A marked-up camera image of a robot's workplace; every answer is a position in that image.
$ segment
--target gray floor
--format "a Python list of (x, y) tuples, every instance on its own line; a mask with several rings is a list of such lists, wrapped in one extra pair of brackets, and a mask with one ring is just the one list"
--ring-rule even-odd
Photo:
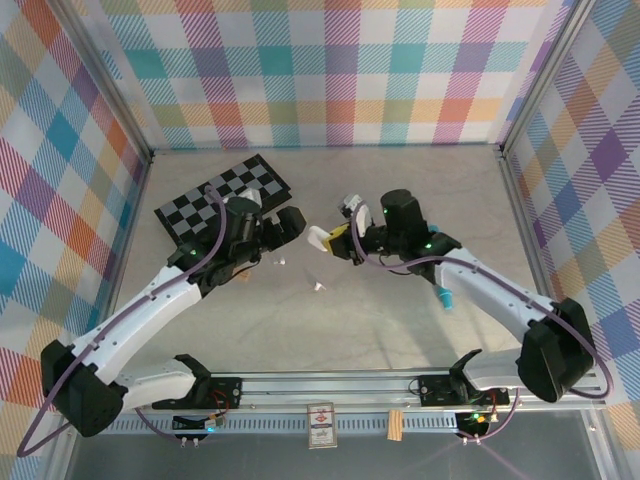
[[(350, 192), (363, 196), (380, 220), (380, 196), (408, 188), (430, 222), (490, 267), (533, 288), (491, 147), (260, 153), (290, 184), (290, 203), (300, 207), (309, 225), (331, 229), (342, 223), (336, 206)], [(156, 158), (119, 304), (144, 287), (175, 248), (153, 210), (250, 155), (232, 151)], [(166, 326), (130, 365), (164, 363), (190, 353), (212, 371), (449, 366), (474, 348), (516, 345), (501, 325), (461, 297), (454, 298), (453, 311), (445, 312), (420, 278), (353, 267), (302, 238), (283, 248), (282, 255), (285, 266), (263, 261), (248, 283), (234, 281), (214, 290)], [(313, 291), (316, 279), (326, 291)]]

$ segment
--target checkerboard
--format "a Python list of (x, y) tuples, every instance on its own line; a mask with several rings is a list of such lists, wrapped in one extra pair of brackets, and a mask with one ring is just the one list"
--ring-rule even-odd
[(273, 210), (291, 198), (289, 185), (265, 159), (260, 155), (251, 157), (155, 210), (176, 245), (188, 242), (212, 224), (216, 212), (213, 202), (205, 196), (207, 185), (212, 185), (222, 198), (255, 188), (262, 199), (262, 213)]

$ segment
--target small white piece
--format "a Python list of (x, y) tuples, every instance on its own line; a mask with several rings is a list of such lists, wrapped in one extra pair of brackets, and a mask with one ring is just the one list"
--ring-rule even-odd
[(322, 244), (324, 240), (329, 238), (331, 235), (329, 232), (324, 231), (320, 227), (313, 225), (309, 228), (309, 233), (307, 235), (307, 242), (316, 247), (321, 252), (326, 252), (326, 247)]

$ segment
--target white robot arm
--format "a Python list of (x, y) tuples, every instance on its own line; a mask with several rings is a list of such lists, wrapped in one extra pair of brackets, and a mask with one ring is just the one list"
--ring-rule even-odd
[(530, 292), (482, 264), (455, 239), (430, 231), (408, 190), (386, 193), (381, 204), (385, 225), (376, 226), (358, 195), (346, 197), (339, 208), (349, 222), (331, 232), (311, 227), (308, 241), (355, 265), (375, 263), (368, 258), (371, 253), (398, 255), (410, 273), (466, 296), (511, 332), (521, 349), (474, 350), (451, 368), (452, 388), (462, 399), (494, 388), (526, 387), (542, 400), (555, 402), (591, 369), (593, 356), (552, 318), (560, 317), (593, 347), (577, 302), (567, 298), (558, 303)]
[[(304, 231), (306, 221), (295, 207), (279, 210), (279, 223), (263, 220), (251, 193), (225, 202), (226, 227), (212, 258), (207, 260), (207, 252), (218, 244), (219, 221), (211, 231), (181, 245), (142, 292), (105, 322), (71, 345), (56, 340), (44, 348), (44, 394), (59, 388), (59, 381), (71, 370), (52, 403), (81, 435), (99, 433), (122, 410), (167, 399), (187, 399), (209, 409), (219, 406), (217, 398), (209, 398), (210, 372), (189, 355), (135, 371), (127, 371), (125, 365), (173, 318), (228, 283), (239, 266), (246, 262), (256, 265), (262, 253), (289, 243)], [(227, 397), (227, 401), (237, 403), (239, 399)]]

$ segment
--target plaid wall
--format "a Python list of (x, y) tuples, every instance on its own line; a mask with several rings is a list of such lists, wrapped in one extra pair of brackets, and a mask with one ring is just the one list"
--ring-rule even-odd
[(578, 299), (617, 378), (610, 411), (640, 472), (640, 3), (601, 0), (515, 148), (559, 297)]
[(32, 479), (40, 351), (102, 315), (143, 172), (45, 0), (0, 0), (0, 162), (0, 479)]
[(576, 0), (563, 0), (562, 5), (558, 9), (555, 18), (553, 19), (553, 23), (551, 27), (547, 31), (547, 35), (544, 37), (544, 41), (540, 46), (540, 50), (538, 50), (538, 54), (535, 57), (535, 60), (531, 64), (529, 68), (529, 72), (527, 76), (520, 85), (520, 89), (518, 90), (518, 95), (516, 96), (511, 108), (509, 109), (509, 114), (507, 115), (507, 120), (502, 125), (500, 129), (500, 133), (498, 134), (497, 143), (502, 144), (504, 142), (509, 129), (513, 125), (513, 122), (518, 117), (520, 113), (520, 109), (522, 108), (522, 104), (524, 103), (525, 98), (529, 94), (531, 87), (533, 86), (534, 80), (536, 76), (540, 72), (540, 69), (544, 65), (544, 61), (547, 59), (549, 52), (551, 51), (551, 47), (553, 46), (553, 42), (560, 32), (560, 29), (564, 25), (565, 20), (567, 19), (567, 15), (571, 11), (571, 8), (576, 3)]
[(192, 149), (487, 141), (562, 1), (74, 4), (150, 143)]

